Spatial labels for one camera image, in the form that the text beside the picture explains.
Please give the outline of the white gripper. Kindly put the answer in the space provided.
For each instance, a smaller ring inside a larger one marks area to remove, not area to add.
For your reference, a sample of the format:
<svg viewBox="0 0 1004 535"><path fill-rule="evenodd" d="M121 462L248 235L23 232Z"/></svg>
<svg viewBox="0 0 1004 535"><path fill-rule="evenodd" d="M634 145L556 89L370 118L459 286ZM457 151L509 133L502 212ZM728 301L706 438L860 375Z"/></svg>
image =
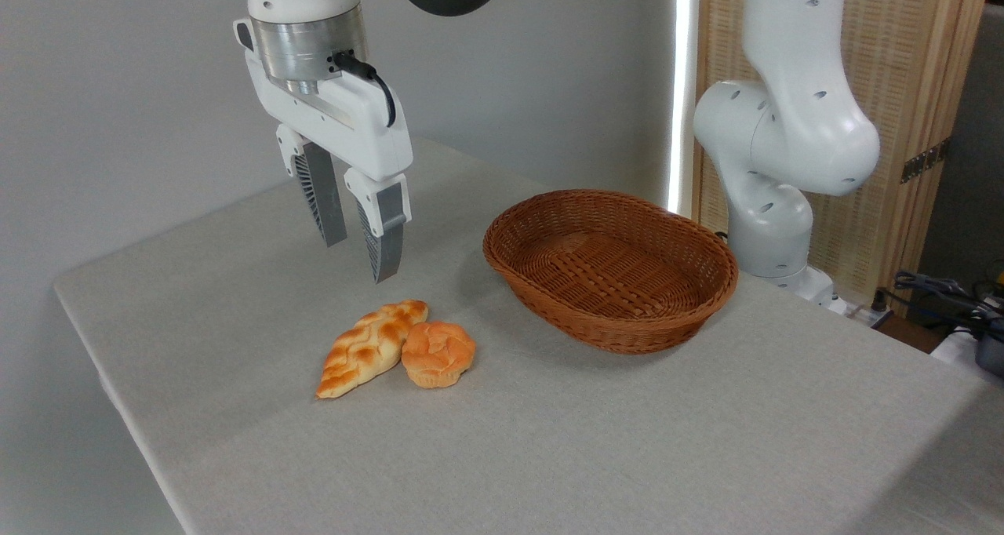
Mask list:
<svg viewBox="0 0 1004 535"><path fill-rule="evenodd" d="M347 238L333 154L354 167L345 174L345 184L361 217L374 282L397 274L404 227L411 220L402 173L413 162L399 102L395 102L395 123L390 125L386 94L372 82L340 73L320 81L316 94L306 95L267 78L251 50L246 50L245 60L263 108L285 124L276 130L281 158L304 193L322 241L331 248Z"/></svg>

